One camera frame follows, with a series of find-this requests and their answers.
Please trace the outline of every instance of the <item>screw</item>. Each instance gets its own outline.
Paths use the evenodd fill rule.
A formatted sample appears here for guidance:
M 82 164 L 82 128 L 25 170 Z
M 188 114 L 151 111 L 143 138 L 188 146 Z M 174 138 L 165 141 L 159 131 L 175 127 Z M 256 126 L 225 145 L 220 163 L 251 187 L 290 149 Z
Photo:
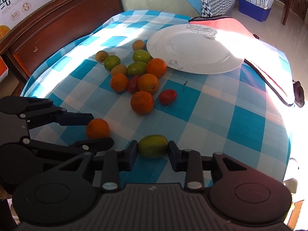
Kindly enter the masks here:
M 24 143 L 24 144 L 29 144 L 29 143 L 30 143 L 30 140 L 29 140 L 28 138 L 24 138 L 24 139 L 23 139 L 23 143 Z
M 187 183 L 187 187 L 190 189 L 199 189 L 202 188 L 202 184 L 198 181 L 191 181 Z
M 117 183 L 114 183 L 114 182 L 105 182 L 103 184 L 103 189 L 105 190 L 115 190 L 118 188 L 118 185 Z

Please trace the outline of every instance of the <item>orange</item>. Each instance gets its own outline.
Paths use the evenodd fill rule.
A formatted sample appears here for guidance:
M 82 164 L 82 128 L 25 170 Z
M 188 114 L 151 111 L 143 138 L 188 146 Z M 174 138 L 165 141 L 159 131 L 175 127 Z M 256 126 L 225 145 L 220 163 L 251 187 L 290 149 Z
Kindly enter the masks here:
M 86 129 L 88 139 L 108 137 L 110 133 L 109 124 L 100 118 L 91 120 Z
M 114 74 L 113 77 L 111 77 L 110 80 L 110 87 L 115 91 L 115 92 L 123 92 L 126 90 L 128 84 L 128 78 L 126 75 L 122 73 L 117 73 Z
M 133 43 L 133 50 L 134 51 L 136 51 L 136 50 L 138 50 L 138 49 L 145 49 L 145 46 L 146 46 L 146 44 L 145 44 L 145 42 L 144 41 L 142 41 L 142 40 L 137 40 L 137 41 L 135 41 L 134 43 Z
M 146 91 L 138 91 L 131 97 L 131 108 L 139 115 L 146 115 L 154 107 L 153 96 Z
M 154 94 L 159 87 L 158 79 L 153 74 L 144 74 L 138 80 L 138 88 L 140 91 L 147 91 Z
M 161 78 L 167 71 L 167 64 L 160 58 L 154 58 L 147 64 L 147 73 L 155 75 L 158 79 Z

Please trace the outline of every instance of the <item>wooden cabinet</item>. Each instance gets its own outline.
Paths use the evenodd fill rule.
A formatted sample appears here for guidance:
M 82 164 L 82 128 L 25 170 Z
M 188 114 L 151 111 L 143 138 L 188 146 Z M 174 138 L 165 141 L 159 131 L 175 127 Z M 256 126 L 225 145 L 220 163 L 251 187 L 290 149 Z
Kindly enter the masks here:
M 25 82 L 56 51 L 122 11 L 120 0 L 53 0 L 7 34 L 0 55 Z

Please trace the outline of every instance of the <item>tiled floor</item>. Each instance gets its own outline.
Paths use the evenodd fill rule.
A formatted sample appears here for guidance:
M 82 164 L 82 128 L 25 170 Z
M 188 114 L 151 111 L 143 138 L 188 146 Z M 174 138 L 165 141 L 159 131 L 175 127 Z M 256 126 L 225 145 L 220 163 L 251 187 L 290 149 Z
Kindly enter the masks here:
M 234 8 L 231 16 L 240 21 L 250 32 L 257 34 L 260 39 L 275 46 L 287 56 L 291 65 L 293 79 L 300 81 L 304 88 L 306 105 L 296 107 L 293 145 L 291 157 L 295 158 L 299 170 L 294 174 L 298 181 L 295 201 L 308 201 L 308 144 L 305 137 L 308 134 L 308 25 L 297 15 L 290 13 L 285 26 L 281 24 L 283 6 L 274 3 L 272 11 L 265 22 L 258 22 Z M 296 229 L 308 229 L 308 220 L 298 221 Z
M 0 98 L 11 95 L 18 84 L 18 79 L 9 70 L 7 77 L 0 83 Z

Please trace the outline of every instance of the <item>sunlight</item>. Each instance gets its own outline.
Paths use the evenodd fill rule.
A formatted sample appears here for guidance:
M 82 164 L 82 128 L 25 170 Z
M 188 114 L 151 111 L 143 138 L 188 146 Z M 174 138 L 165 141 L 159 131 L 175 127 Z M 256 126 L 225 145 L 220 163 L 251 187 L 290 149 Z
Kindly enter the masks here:
M 303 159 L 303 163 L 306 163 L 306 158 L 308 156 L 307 149 L 307 130 L 308 130 L 308 100 L 305 99 L 305 105 L 302 108 L 295 106 L 294 108 L 294 123 L 293 123 L 293 143 L 291 150 L 291 156 Z
M 245 58 L 257 66 L 257 69 L 266 77 L 269 84 L 279 93 L 279 95 L 288 103 L 292 103 L 294 100 L 294 90 L 293 90 L 293 81 L 292 75 L 290 74 L 288 68 L 284 69 L 283 67 L 283 57 L 279 56 L 279 53 L 276 48 L 263 43 L 262 41 L 250 37 L 244 36 L 239 33 L 217 30 L 218 33 L 215 36 L 215 39 L 223 44 L 235 57 Z M 265 84 L 266 88 L 266 113 L 265 118 L 267 124 L 271 122 L 276 123 L 278 126 L 281 126 L 285 129 L 285 133 L 282 133 L 278 129 L 273 129 L 273 136 L 266 136 L 264 133 L 264 138 L 272 140 L 273 142 L 279 143 L 280 140 L 285 138 L 289 139 L 289 145 L 294 149 L 295 145 L 299 145 L 297 140 L 302 140 L 298 134 L 295 134 L 295 119 L 300 117 L 296 115 L 296 110 L 299 108 L 296 105 L 291 107 L 286 106 L 280 98 L 274 93 L 274 91 Z M 271 173 L 285 173 L 286 166 L 283 162 L 285 159 L 288 160 L 287 143 L 283 141 L 281 145 L 277 145 L 276 151 L 280 154 L 277 156 L 280 157 L 280 164 L 277 164 L 276 167 L 279 167 L 281 171 L 269 171 L 269 166 L 266 163 L 261 164 L 260 169 L 265 174 L 271 176 Z
M 124 32 L 127 34 L 126 26 L 128 24 L 124 25 L 118 25 L 117 28 L 119 28 L 118 36 L 123 36 Z M 144 30 L 140 29 L 138 31 L 133 31 L 134 38 L 139 39 L 139 37 L 142 35 L 142 32 Z M 133 44 L 134 38 L 127 37 L 123 41 L 121 41 L 119 44 L 117 44 L 116 48 L 112 48 L 110 51 L 110 47 L 107 46 L 101 46 L 104 42 L 106 42 L 108 39 L 114 36 L 113 28 L 104 31 L 104 35 L 101 35 L 100 31 L 93 34 L 90 37 L 99 37 L 97 40 L 95 40 L 95 44 L 93 44 L 93 47 L 89 48 L 88 45 L 82 45 L 82 43 L 78 46 L 76 46 L 74 49 L 72 49 L 69 53 L 67 53 L 65 56 L 63 56 L 60 60 L 58 60 L 52 68 L 47 69 L 40 77 L 32 84 L 32 86 L 27 90 L 27 92 L 24 94 L 25 97 L 29 96 L 31 94 L 32 97 L 38 97 L 38 98 L 47 98 L 52 91 L 56 88 L 56 86 L 61 83 L 66 77 L 68 77 L 76 68 L 78 68 L 80 65 L 82 65 L 84 60 L 95 60 L 95 55 L 100 50 L 106 50 L 109 52 L 110 55 L 115 54 L 118 55 L 121 60 L 123 60 L 126 56 L 123 55 L 123 52 L 118 52 L 121 47 L 124 45 L 131 45 Z M 56 67 L 61 67 L 61 71 L 57 71 Z M 44 89 L 38 89 L 37 86 L 42 86 Z

